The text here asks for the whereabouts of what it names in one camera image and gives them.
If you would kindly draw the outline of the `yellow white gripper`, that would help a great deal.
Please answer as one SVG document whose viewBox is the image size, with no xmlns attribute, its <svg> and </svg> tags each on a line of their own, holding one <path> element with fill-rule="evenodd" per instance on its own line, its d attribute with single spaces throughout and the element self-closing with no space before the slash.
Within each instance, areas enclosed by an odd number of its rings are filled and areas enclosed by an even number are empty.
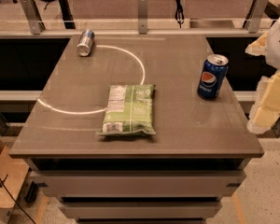
<svg viewBox="0 0 280 224">
<path fill-rule="evenodd" d="M 269 131 L 280 118 L 280 70 L 271 77 L 262 77 L 256 100 L 249 112 L 247 129 L 254 134 Z"/>
</svg>

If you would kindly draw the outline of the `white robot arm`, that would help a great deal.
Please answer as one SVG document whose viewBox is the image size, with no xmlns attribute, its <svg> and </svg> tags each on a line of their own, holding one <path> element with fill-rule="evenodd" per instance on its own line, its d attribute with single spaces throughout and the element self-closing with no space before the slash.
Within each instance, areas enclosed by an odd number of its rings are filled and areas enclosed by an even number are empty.
<svg viewBox="0 0 280 224">
<path fill-rule="evenodd" d="M 262 77 L 257 86 L 255 103 L 249 112 L 247 129 L 254 134 L 269 131 L 280 118 L 280 18 L 269 32 L 245 49 L 247 54 L 265 56 L 266 64 L 277 69 L 271 77 Z"/>
</svg>

